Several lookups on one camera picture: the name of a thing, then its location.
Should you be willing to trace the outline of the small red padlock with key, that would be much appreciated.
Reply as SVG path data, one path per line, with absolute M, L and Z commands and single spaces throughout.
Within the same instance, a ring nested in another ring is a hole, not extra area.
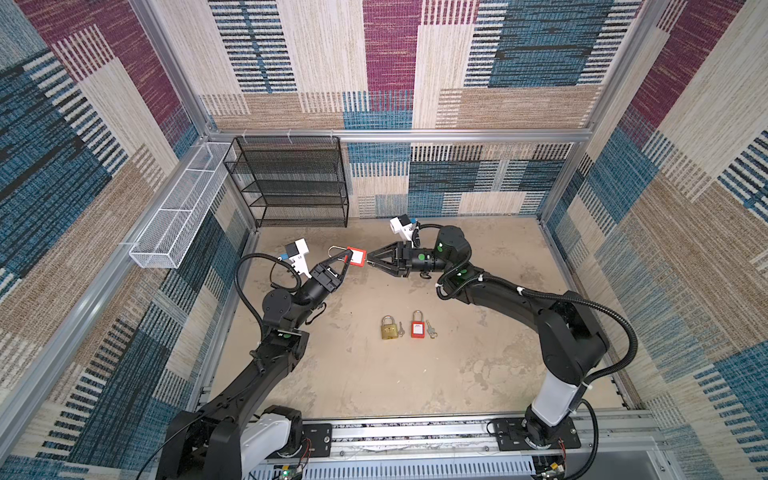
M 349 263 L 353 266 L 357 267 L 364 267 L 366 265 L 367 261 L 367 251 L 363 249 L 358 249 L 355 247 L 341 247 L 337 245 L 332 245 L 328 248 L 328 256 L 331 257 L 333 254 L 340 253 L 342 251 L 348 250 L 351 253 L 351 259 L 349 260 Z

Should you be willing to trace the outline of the brass padlock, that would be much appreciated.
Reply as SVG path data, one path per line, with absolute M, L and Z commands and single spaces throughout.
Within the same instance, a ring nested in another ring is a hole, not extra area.
M 400 336 L 398 324 L 391 315 L 385 315 L 381 319 L 380 333 L 383 340 L 393 340 Z

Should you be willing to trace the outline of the red padlock with white label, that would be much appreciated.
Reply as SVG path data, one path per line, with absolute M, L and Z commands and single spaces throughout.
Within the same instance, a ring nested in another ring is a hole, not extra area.
M 426 336 L 426 322 L 420 310 L 412 313 L 410 336 L 415 339 L 423 339 Z

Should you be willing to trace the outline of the key with ring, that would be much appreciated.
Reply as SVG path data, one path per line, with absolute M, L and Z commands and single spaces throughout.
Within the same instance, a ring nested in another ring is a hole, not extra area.
M 437 331 L 429 322 L 426 322 L 426 330 L 431 339 L 436 339 L 438 337 Z

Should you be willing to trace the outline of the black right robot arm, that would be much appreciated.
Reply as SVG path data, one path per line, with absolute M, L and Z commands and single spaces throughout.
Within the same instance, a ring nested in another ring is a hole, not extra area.
M 590 372 L 608 350 L 598 319 L 577 293 L 536 293 L 471 263 L 472 248 L 457 226 L 438 230 L 431 248 L 399 240 L 370 251 L 367 263 L 394 277 L 439 275 L 442 300 L 485 307 L 522 323 L 538 335 L 547 373 L 525 412 L 526 441 L 547 448 L 583 398 Z

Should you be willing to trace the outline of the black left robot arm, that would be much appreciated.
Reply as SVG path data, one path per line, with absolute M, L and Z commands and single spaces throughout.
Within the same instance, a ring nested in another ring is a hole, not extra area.
M 158 449 L 158 479 L 244 479 L 275 453 L 293 456 L 304 445 L 300 411 L 259 408 L 303 358 L 302 325 L 340 288 L 353 258 L 346 249 L 315 265 L 308 280 L 273 285 L 252 313 L 261 329 L 251 361 L 224 390 L 193 412 L 182 411 Z

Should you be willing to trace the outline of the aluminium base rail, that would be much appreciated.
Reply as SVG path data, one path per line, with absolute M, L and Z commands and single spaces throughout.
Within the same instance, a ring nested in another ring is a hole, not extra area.
M 307 421 L 308 457 L 264 461 L 250 479 L 678 479 L 663 435 L 643 410 L 584 408 L 544 450 L 511 437 L 518 413 Z

